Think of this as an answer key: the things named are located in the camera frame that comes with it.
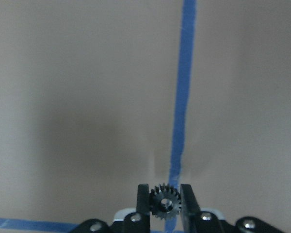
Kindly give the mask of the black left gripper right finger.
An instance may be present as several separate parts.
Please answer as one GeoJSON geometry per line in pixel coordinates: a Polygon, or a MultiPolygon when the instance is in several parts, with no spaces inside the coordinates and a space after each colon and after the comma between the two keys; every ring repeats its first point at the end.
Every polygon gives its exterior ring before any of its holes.
{"type": "Polygon", "coordinates": [[[195,233],[195,218],[201,209],[197,203],[193,189],[189,184],[180,185],[181,196],[181,222],[185,233],[195,233]]]}

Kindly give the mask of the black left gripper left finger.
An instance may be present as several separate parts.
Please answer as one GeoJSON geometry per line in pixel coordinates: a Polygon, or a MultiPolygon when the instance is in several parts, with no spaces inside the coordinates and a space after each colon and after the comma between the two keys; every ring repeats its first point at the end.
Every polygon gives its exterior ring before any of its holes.
{"type": "Polygon", "coordinates": [[[137,224],[140,233],[150,232],[150,197],[148,184],[139,184],[136,204],[137,224]]]}

